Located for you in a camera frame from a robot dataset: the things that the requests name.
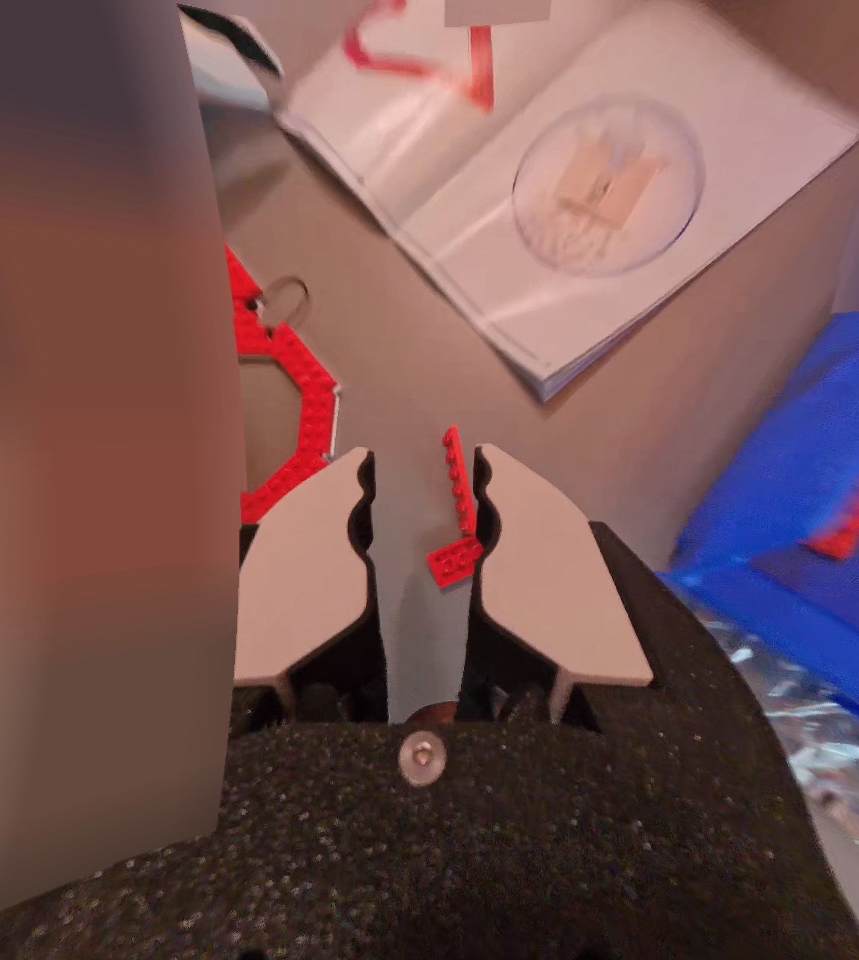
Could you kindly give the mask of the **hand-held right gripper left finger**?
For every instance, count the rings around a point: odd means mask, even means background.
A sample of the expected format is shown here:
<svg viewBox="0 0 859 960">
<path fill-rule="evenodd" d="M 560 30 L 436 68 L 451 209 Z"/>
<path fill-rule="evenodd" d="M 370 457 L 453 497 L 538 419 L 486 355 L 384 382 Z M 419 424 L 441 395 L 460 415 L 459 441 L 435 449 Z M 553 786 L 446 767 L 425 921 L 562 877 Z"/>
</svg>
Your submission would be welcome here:
<svg viewBox="0 0 859 960">
<path fill-rule="evenodd" d="M 356 690 L 379 677 L 375 457 L 345 453 L 258 522 L 239 574 L 234 684 Z"/>
</svg>

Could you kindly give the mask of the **red brick heart frame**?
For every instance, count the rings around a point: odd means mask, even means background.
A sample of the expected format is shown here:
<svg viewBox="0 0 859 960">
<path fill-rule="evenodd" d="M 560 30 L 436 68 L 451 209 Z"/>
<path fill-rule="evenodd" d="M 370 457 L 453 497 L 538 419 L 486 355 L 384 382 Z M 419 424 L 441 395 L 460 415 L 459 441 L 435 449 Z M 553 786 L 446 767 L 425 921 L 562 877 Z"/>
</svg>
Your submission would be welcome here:
<svg viewBox="0 0 859 960">
<path fill-rule="evenodd" d="M 334 456 L 338 428 L 340 385 L 316 358 L 294 325 L 309 311 L 308 285 L 285 275 L 261 287 L 230 246 L 225 246 L 237 359 L 241 363 L 270 363 L 279 367 L 300 394 L 301 409 L 295 452 L 255 491 L 241 496 L 241 522 L 256 526 L 286 495 L 324 470 Z M 302 293 L 298 306 L 275 324 L 262 316 L 274 295 L 288 287 Z"/>
</svg>

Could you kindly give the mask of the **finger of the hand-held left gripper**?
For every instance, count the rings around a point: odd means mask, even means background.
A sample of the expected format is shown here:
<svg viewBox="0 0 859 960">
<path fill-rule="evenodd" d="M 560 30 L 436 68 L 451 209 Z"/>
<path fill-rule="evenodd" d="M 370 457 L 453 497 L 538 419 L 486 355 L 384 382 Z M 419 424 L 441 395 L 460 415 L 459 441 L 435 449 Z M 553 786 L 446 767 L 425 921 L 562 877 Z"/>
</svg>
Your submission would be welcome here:
<svg viewBox="0 0 859 960">
<path fill-rule="evenodd" d="M 178 4 L 177 10 L 200 103 L 273 114 L 285 68 L 256 25 L 200 4 Z"/>
</svg>

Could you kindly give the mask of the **blue plastic bin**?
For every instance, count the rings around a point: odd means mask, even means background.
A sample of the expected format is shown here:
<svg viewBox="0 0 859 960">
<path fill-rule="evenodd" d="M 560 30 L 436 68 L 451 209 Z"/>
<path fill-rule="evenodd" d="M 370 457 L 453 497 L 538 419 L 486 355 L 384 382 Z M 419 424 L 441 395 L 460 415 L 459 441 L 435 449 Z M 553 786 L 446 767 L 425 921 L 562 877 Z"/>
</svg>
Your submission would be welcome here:
<svg viewBox="0 0 859 960">
<path fill-rule="evenodd" d="M 695 510 L 669 582 L 826 681 L 859 716 L 859 546 L 804 543 L 859 478 L 859 311 L 834 316 Z"/>
</svg>

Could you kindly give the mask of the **white instruction booklet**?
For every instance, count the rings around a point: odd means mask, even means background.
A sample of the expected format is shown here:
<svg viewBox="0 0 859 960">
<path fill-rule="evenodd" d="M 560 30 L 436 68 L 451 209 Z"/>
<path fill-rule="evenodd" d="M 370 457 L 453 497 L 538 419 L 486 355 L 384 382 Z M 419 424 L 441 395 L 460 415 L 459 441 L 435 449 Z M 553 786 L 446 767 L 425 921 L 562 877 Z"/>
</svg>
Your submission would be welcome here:
<svg viewBox="0 0 859 960">
<path fill-rule="evenodd" d="M 541 401 L 859 143 L 698 2 L 369 2 L 280 123 Z"/>
</svg>

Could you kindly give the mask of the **grey desk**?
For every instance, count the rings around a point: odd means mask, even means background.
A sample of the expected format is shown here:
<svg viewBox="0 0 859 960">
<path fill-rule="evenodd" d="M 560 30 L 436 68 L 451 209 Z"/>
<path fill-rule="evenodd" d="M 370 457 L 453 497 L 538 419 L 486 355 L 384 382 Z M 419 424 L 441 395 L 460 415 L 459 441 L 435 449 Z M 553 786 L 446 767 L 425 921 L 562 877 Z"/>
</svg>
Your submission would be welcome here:
<svg viewBox="0 0 859 960">
<path fill-rule="evenodd" d="M 859 1 L 711 2 L 859 114 Z M 859 144 L 545 405 L 354 197 L 258 114 L 207 106 L 228 242 L 263 288 L 307 286 L 299 335 L 341 387 L 340 452 L 375 452 L 378 605 L 393 722 L 460 686 L 470 588 L 426 555 L 453 533 L 441 438 L 492 444 L 653 570 L 831 313 L 859 206 Z"/>
</svg>

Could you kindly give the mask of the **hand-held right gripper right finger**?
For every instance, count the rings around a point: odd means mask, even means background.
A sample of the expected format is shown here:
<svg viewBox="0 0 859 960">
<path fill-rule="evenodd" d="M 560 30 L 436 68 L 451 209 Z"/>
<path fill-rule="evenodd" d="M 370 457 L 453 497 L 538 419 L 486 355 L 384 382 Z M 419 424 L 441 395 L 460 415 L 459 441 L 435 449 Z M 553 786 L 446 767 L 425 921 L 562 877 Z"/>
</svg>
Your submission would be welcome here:
<svg viewBox="0 0 859 960">
<path fill-rule="evenodd" d="M 652 666 L 588 517 L 495 444 L 475 451 L 482 612 L 566 680 L 648 687 Z"/>
</svg>

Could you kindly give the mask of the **crumpled clear plastic bag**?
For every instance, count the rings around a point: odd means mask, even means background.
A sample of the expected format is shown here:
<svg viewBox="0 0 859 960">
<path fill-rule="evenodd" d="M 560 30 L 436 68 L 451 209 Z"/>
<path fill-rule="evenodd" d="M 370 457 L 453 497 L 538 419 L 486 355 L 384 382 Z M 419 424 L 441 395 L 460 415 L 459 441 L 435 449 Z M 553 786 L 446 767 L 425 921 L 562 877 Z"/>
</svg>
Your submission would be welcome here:
<svg viewBox="0 0 859 960">
<path fill-rule="evenodd" d="M 756 696 L 815 808 L 859 846 L 859 717 L 841 694 L 706 606 L 687 606 Z"/>
</svg>

